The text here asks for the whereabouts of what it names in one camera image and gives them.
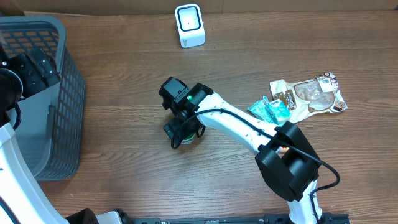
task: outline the wooden table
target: wooden table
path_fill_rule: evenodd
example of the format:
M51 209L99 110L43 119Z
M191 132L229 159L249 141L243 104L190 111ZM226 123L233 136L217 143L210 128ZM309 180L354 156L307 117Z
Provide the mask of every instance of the wooden table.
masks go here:
M333 72L348 110L298 125L341 184L318 194L352 223L398 222L398 12L204 15L206 44L181 49L174 15L60 17L87 83L81 163L74 178L41 186L64 216L122 208L132 217L288 213L253 155L208 129L170 148L158 95L170 76L208 85L245 110L269 82ZM319 185L334 176L320 169Z

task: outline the basket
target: basket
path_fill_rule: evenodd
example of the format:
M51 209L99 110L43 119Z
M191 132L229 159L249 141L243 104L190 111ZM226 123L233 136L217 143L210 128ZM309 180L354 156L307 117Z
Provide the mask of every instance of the basket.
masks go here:
M42 47L57 64L61 81L18 102L22 121L16 138L36 180L62 180L79 165L86 85L65 46L65 28L51 16L0 17L9 57Z

